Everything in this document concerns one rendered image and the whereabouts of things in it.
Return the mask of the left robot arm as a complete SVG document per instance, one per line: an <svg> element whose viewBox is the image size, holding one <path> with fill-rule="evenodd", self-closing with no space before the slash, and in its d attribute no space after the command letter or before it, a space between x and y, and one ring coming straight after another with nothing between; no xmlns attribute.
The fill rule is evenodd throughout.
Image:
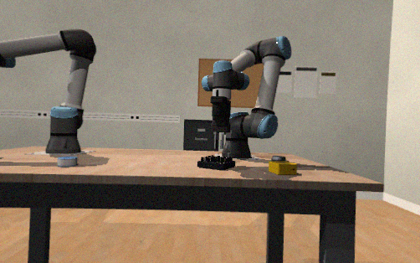
<svg viewBox="0 0 420 263"><path fill-rule="evenodd" d="M214 63L213 74L202 78L202 88L213 92L216 88L245 90L249 77L242 71L254 64L264 64L256 106L248 112L230 113L230 132L222 157L250 158L248 137L271 138L277 131L278 118L273 111L274 98L281 66L291 57L291 46L285 36L258 41L250 45L234 60Z"/></svg>

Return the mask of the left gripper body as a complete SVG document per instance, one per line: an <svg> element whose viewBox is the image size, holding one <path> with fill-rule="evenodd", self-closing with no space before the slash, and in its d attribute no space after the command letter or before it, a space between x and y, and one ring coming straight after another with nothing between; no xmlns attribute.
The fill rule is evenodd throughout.
<svg viewBox="0 0 420 263"><path fill-rule="evenodd" d="M213 122L211 132L230 132L231 90L213 89L211 96Z"/></svg>

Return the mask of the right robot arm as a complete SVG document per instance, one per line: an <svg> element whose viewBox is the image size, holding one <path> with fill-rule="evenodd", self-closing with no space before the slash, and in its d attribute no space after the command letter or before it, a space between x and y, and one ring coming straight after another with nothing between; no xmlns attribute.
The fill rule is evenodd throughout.
<svg viewBox="0 0 420 263"><path fill-rule="evenodd" d="M83 29L68 29L57 34L0 42L0 67L4 68L13 68L16 57L62 49L70 51L72 64L64 103L52 107L50 112L50 138L45 152L53 154L81 150L77 130L83 124L82 101L89 66L96 53L94 40Z"/></svg>

